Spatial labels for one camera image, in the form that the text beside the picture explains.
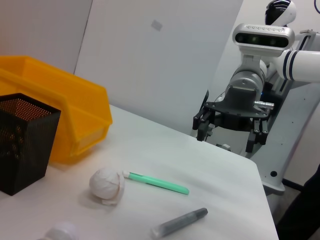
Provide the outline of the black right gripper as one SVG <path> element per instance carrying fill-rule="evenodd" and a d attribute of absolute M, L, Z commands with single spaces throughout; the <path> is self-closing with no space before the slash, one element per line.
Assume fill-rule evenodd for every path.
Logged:
<path fill-rule="evenodd" d="M 252 153 L 255 144 L 265 145 L 269 134 L 270 102 L 260 101 L 257 90 L 230 87 L 222 101 L 206 102 L 193 117 L 192 129 L 196 139 L 204 141 L 210 124 L 218 127 L 249 132 L 245 151 Z"/>

